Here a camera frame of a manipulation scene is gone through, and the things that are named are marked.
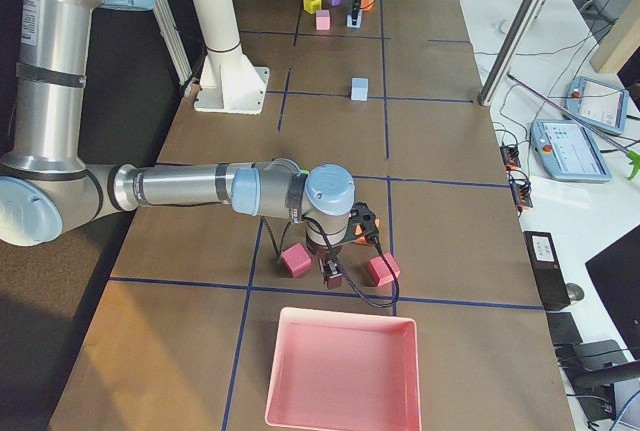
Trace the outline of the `light blue block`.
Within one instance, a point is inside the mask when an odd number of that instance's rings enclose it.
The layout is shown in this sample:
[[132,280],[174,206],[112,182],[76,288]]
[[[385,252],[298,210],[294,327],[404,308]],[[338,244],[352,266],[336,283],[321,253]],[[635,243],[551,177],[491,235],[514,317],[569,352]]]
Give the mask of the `light blue block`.
[[369,80],[363,77],[353,77],[351,79],[350,99],[352,101],[366,102],[369,94]]
[[351,29],[360,29],[362,24],[362,14],[358,13],[356,17],[351,14],[346,16],[346,26]]

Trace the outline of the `pink foam block left side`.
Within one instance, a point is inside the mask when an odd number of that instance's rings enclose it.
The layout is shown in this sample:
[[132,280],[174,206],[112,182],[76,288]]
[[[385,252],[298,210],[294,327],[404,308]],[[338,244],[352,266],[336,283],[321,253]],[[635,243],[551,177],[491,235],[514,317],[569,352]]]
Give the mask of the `pink foam block left side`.
[[331,13],[329,10],[321,9],[315,13],[315,28],[318,31],[331,29]]

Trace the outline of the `crimson foam block near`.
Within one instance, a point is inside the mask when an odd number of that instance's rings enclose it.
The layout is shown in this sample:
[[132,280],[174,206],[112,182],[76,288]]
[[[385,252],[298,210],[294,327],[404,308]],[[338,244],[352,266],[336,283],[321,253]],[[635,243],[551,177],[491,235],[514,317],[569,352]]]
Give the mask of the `crimson foam block near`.
[[299,278],[312,267],[311,257],[301,243],[296,243],[283,251],[282,263],[292,278]]

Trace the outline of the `crimson foam block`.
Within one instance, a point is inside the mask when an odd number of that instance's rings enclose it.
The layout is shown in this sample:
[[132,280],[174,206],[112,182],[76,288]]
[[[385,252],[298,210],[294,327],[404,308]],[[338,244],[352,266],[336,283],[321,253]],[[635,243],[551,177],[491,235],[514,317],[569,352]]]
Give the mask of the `crimson foam block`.
[[311,257],[301,243],[296,243],[283,251],[282,263],[292,278],[299,278],[312,267]]
[[367,271],[376,287],[390,284],[401,274],[398,263],[389,252],[371,259],[367,264]]

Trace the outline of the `orange foam block right side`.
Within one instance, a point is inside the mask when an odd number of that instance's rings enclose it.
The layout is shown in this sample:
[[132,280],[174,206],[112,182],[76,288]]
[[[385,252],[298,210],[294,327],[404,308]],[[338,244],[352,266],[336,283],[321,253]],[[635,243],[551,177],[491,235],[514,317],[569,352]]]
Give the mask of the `orange foam block right side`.
[[355,226],[355,243],[359,245],[373,245],[379,241],[380,219],[361,222]]

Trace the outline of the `yellow foam block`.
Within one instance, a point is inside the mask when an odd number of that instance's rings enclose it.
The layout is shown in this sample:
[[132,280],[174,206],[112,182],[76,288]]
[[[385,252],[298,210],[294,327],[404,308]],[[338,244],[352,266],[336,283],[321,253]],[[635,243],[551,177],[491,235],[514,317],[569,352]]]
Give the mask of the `yellow foam block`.
[[303,10],[310,15],[322,9],[322,0],[302,0],[302,3]]

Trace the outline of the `crimson foam block far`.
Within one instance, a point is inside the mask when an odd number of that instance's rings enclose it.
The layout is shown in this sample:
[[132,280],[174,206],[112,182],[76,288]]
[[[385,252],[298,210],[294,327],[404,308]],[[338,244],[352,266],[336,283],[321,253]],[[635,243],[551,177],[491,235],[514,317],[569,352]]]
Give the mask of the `crimson foam block far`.
[[376,287],[390,284],[401,274],[398,263],[389,252],[371,259],[367,264],[367,271]]

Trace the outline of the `red plastic bin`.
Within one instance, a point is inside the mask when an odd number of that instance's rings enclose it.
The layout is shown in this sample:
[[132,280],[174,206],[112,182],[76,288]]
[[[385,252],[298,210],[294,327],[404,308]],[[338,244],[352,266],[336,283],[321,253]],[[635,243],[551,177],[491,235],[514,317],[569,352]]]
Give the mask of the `red plastic bin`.
[[304,430],[421,429],[416,322],[283,308],[265,421]]

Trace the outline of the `black power strip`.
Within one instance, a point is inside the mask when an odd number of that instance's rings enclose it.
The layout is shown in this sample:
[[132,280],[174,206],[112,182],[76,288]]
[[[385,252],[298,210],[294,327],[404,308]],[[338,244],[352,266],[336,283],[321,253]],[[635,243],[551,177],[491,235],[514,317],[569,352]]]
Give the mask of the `black power strip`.
[[518,214],[533,207],[531,200],[531,181],[521,169],[519,149],[515,144],[502,145],[501,157],[506,170],[506,178]]

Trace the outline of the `black box with label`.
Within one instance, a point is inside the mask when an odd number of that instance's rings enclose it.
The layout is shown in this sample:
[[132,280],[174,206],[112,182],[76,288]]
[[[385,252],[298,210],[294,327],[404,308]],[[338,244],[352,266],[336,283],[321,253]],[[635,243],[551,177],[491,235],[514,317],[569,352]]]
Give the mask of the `black box with label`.
[[570,305],[552,236],[548,232],[524,231],[538,293],[547,311],[560,311]]

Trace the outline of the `teach pendant near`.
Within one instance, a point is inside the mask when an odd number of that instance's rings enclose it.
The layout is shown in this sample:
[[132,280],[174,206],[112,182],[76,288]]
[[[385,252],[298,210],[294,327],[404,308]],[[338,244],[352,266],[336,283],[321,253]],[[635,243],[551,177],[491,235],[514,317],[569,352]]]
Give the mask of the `teach pendant near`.
[[592,133],[570,120],[534,120],[535,154],[550,177],[563,182],[605,183],[612,179]]

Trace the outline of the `teach pendant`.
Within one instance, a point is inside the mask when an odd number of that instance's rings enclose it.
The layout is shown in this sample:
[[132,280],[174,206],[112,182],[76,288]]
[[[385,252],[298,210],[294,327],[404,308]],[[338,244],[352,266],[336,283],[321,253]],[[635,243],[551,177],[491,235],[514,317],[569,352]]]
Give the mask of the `teach pendant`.
[[619,136],[625,129],[629,99],[626,89],[579,76],[568,87],[566,108],[596,128]]
[[534,120],[535,154],[550,177],[563,182],[605,183],[612,179],[592,133],[570,120]]

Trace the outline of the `teach pendant far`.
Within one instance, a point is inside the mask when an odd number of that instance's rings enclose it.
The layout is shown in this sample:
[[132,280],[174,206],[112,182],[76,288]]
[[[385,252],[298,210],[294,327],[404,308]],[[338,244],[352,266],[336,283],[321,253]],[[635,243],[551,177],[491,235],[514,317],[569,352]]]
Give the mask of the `teach pendant far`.
[[625,129],[629,99],[626,89],[579,76],[568,87],[566,108],[596,128],[619,136]]

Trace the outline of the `wooden board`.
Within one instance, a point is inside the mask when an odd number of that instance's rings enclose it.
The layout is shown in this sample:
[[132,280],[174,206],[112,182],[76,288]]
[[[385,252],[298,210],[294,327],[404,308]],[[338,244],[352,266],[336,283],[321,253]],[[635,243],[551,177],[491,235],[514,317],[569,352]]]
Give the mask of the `wooden board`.
[[[614,0],[593,0],[602,16]],[[616,74],[639,48],[639,0],[630,0],[604,36],[590,63],[603,74]]]

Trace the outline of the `dark monitor screen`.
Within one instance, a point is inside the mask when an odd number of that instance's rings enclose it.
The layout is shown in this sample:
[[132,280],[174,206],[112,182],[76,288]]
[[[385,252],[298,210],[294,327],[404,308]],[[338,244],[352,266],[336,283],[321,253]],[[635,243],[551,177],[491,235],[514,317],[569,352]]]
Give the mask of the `dark monitor screen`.
[[639,358],[639,234],[629,232],[586,262],[605,309]]

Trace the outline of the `reacher grabber stick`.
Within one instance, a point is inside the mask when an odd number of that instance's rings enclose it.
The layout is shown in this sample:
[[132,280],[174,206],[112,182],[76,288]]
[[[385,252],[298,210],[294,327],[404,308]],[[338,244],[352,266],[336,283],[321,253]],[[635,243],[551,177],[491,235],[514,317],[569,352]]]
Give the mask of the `reacher grabber stick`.
[[618,143],[613,138],[611,138],[609,135],[607,135],[606,133],[598,130],[594,125],[592,125],[589,122],[587,122],[584,118],[581,118],[579,116],[576,116],[576,115],[572,114],[569,110],[567,110],[563,106],[557,104],[556,102],[552,101],[550,98],[548,98],[547,96],[545,96],[545,95],[541,94],[540,92],[536,91],[535,89],[533,89],[529,85],[525,84],[524,82],[522,82],[521,80],[519,80],[518,78],[513,76],[511,73],[507,73],[506,76],[509,79],[511,79],[512,81],[514,81],[516,84],[524,87],[527,91],[531,92],[537,98],[541,99],[545,104],[549,104],[549,105],[553,106],[564,117],[566,117],[568,119],[571,119],[571,120],[575,121],[576,123],[580,124],[583,128],[588,129],[592,133],[596,134],[601,140],[605,141],[610,146],[612,146],[615,150],[617,150],[617,151],[621,152],[623,155],[625,155],[629,159],[629,164],[632,166],[632,171],[631,171],[630,175],[627,177],[627,179],[629,181],[631,181],[636,177],[636,175],[639,172],[639,168],[640,168],[640,156],[639,156],[638,153],[636,153],[635,151],[632,151],[632,150],[628,149],[627,147],[623,146],[622,144]]

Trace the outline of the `aluminium frame post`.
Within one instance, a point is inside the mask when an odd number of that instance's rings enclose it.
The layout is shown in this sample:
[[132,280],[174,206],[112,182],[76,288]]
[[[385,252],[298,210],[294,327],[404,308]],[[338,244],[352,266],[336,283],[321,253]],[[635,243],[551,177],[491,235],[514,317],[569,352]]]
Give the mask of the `aluminium frame post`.
[[491,105],[499,84],[509,71],[511,62],[515,57],[524,34],[544,2],[545,0],[522,0],[488,77],[478,95],[478,103],[481,106],[488,107]]

